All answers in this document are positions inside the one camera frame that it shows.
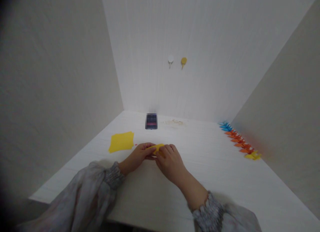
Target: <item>white table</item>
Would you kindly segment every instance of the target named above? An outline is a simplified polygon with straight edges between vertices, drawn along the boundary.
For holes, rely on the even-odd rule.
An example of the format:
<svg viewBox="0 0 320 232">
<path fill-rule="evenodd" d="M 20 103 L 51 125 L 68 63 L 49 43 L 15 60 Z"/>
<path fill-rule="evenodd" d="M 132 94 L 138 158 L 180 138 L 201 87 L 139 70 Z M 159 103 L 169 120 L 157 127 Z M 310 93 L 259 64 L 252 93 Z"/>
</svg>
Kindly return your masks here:
<svg viewBox="0 0 320 232">
<path fill-rule="evenodd" d="M 186 168 L 223 201 L 252 210 L 262 231 L 320 231 L 320 221 L 263 160 L 244 158 L 216 123 L 158 116 L 158 129 L 145 129 L 145 114 L 123 111 L 53 175 L 30 199 L 51 203 L 73 176 L 93 160 L 110 166 L 131 150 L 108 152 L 111 136 L 134 132 L 134 144 L 175 144 Z M 145 161 L 118 190 L 108 219 L 155 231 L 194 231 L 192 215 L 177 187 L 154 161 Z"/>
</svg>

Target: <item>wall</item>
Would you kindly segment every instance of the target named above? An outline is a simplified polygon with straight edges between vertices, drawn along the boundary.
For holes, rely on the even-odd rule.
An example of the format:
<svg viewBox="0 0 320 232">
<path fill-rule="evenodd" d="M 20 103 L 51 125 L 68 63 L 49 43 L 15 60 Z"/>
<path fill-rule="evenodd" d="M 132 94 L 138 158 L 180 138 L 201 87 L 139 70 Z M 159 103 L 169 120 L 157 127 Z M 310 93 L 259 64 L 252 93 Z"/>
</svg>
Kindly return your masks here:
<svg viewBox="0 0 320 232">
<path fill-rule="evenodd" d="M 124 109 L 231 121 L 313 1 L 103 0 Z"/>
<path fill-rule="evenodd" d="M 233 122 L 318 218 L 319 21 L 316 0 Z"/>
<path fill-rule="evenodd" d="M 101 0 L 11 0 L 4 15 L 2 188 L 23 198 L 123 104 Z"/>
</svg>

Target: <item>smartphone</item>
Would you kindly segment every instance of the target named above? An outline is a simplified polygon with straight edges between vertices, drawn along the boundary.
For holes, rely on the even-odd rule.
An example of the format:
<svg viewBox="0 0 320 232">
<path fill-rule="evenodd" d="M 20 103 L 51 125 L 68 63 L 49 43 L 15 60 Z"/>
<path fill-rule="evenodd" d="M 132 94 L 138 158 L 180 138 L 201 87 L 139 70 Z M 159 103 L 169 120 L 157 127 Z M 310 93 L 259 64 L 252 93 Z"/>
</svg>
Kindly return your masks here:
<svg viewBox="0 0 320 232">
<path fill-rule="evenodd" d="M 157 114 L 147 114 L 146 129 L 157 129 L 157 128 L 158 128 Z"/>
</svg>

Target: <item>crumbs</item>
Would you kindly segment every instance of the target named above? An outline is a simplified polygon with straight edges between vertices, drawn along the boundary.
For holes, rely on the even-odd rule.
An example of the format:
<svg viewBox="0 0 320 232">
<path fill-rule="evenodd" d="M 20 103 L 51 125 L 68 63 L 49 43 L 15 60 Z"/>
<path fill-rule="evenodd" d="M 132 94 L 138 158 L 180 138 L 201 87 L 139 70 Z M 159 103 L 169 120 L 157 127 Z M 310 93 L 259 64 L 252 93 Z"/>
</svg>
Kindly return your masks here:
<svg viewBox="0 0 320 232">
<path fill-rule="evenodd" d="M 182 121 L 178 121 L 178 120 L 168 120 L 168 121 L 163 121 L 161 122 L 162 124 L 166 124 L 166 125 L 184 125 L 184 123 Z"/>
</svg>

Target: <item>finger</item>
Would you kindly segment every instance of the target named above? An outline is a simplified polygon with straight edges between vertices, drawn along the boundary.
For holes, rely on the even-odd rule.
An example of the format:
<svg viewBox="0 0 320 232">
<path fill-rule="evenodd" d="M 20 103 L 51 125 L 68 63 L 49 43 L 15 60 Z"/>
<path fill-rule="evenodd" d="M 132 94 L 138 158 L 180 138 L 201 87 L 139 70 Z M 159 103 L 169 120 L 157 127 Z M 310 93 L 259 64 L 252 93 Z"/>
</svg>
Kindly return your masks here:
<svg viewBox="0 0 320 232">
<path fill-rule="evenodd" d="M 156 160 L 157 157 L 153 157 L 151 155 L 147 155 L 144 159 L 147 159 L 147 160 Z"/>
<path fill-rule="evenodd" d="M 165 146 L 161 146 L 159 148 L 159 151 L 161 151 L 164 154 L 165 158 L 168 158 L 170 156 L 170 153 L 169 153 L 168 149 Z"/>
<path fill-rule="evenodd" d="M 145 150 L 151 146 L 154 146 L 155 144 L 154 143 L 150 143 L 150 142 L 147 142 L 147 143 L 142 143 L 142 144 L 139 144 L 139 148 L 142 149 L 142 150 Z"/>
<path fill-rule="evenodd" d="M 164 164 L 165 158 L 160 155 L 159 151 L 156 152 L 157 161 L 160 163 L 160 165 Z"/>
<path fill-rule="evenodd" d="M 176 146 L 175 146 L 175 145 L 170 144 L 170 147 L 172 148 L 173 152 L 175 152 L 175 153 L 178 153 L 178 154 L 179 154 L 179 152 L 178 152 L 178 150 L 177 150 L 177 148 L 176 148 Z"/>
<path fill-rule="evenodd" d="M 150 142 L 145 143 L 145 144 L 146 144 L 147 148 L 149 148 L 149 147 L 151 147 L 151 146 L 154 146 L 154 145 L 155 145 L 154 143 L 150 143 Z"/>
<path fill-rule="evenodd" d="M 164 147 L 166 147 L 166 149 L 168 150 L 169 154 L 173 154 L 173 150 L 170 147 L 170 145 L 165 145 Z"/>
<path fill-rule="evenodd" d="M 158 166 L 158 168 L 161 170 L 161 163 L 159 162 L 159 160 L 158 159 L 156 159 L 156 164 L 157 164 L 157 166 Z"/>
<path fill-rule="evenodd" d="M 147 156 L 147 155 L 151 155 L 155 151 L 156 151 L 156 148 L 153 147 L 153 148 L 143 150 L 143 154 L 144 154 L 144 156 Z"/>
</svg>

